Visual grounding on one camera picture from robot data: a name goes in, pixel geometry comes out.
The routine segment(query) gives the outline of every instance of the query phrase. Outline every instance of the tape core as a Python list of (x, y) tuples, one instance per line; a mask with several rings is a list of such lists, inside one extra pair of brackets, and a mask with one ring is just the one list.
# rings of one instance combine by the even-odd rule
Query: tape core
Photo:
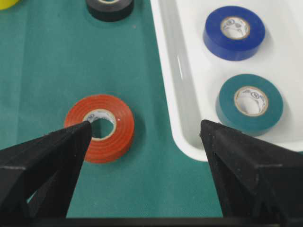
[(98, 1), (105, 4), (114, 4), (120, 0), (98, 0)]
[(113, 124), (113, 129), (107, 136), (105, 136), (103, 138), (92, 137), (91, 139), (92, 140), (106, 140), (107, 138), (111, 137), (116, 130), (116, 127), (117, 127), (116, 118), (113, 115), (113, 113), (110, 112), (109, 110), (95, 109), (95, 110), (92, 110), (89, 113), (87, 113), (84, 116), (83, 121), (89, 121), (90, 123), (93, 123), (94, 121), (96, 121), (98, 119), (106, 119), (106, 120), (110, 121)]
[(245, 39), (250, 34), (250, 24), (241, 17), (226, 17), (221, 22), (221, 32), (230, 39)]
[(242, 114), (249, 117), (258, 117), (266, 112), (268, 97), (257, 87), (245, 86), (236, 91), (234, 103)]

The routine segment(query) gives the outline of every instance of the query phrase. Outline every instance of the orange tape roll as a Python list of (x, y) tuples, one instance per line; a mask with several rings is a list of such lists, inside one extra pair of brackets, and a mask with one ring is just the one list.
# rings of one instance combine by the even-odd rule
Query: orange tape roll
[(112, 132), (104, 138), (91, 138), (85, 160), (93, 163), (114, 161), (124, 155), (134, 137), (134, 117), (129, 107), (119, 98), (94, 95), (77, 102), (68, 112), (64, 127), (83, 121), (104, 118), (112, 122)]

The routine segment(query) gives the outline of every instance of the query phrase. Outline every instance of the teal tape roll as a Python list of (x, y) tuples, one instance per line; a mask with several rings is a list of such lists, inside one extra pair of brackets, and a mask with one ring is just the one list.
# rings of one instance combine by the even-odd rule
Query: teal tape roll
[(253, 74), (240, 74), (223, 84), (216, 111), (224, 125), (259, 136), (280, 120), (283, 100), (268, 80)]

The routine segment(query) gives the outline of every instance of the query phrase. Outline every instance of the green cloth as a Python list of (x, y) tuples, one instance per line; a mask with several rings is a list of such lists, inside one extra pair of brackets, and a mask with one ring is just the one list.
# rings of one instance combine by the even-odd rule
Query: green cloth
[(90, 95), (119, 97), (134, 114), (125, 156), (84, 162), (69, 217), (222, 215), (208, 163), (173, 141), (149, 1), (106, 23), (84, 0), (22, 0), (0, 11), (0, 34), (0, 149), (62, 128)]

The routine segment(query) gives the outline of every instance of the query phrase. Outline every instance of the electrical tape roll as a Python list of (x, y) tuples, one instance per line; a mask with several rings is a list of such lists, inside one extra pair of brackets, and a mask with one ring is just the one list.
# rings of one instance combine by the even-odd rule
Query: electrical tape roll
[(96, 19), (113, 22), (131, 14), (134, 0), (86, 0), (89, 13)]
[(0, 10), (12, 7), (20, 0), (0, 0)]
[(68, 112), (64, 127), (83, 121), (104, 118), (112, 122), (112, 132), (104, 138), (92, 137), (85, 160), (92, 163), (114, 161), (124, 155), (134, 137), (134, 118), (129, 107), (119, 98), (94, 95), (77, 102)]
[(203, 41), (214, 55), (240, 61), (253, 56), (265, 37), (262, 20), (252, 11), (226, 6), (213, 11), (207, 18)]
[(281, 118), (283, 100), (268, 80), (253, 74), (240, 74), (227, 80), (216, 100), (220, 121), (250, 136), (270, 130)]

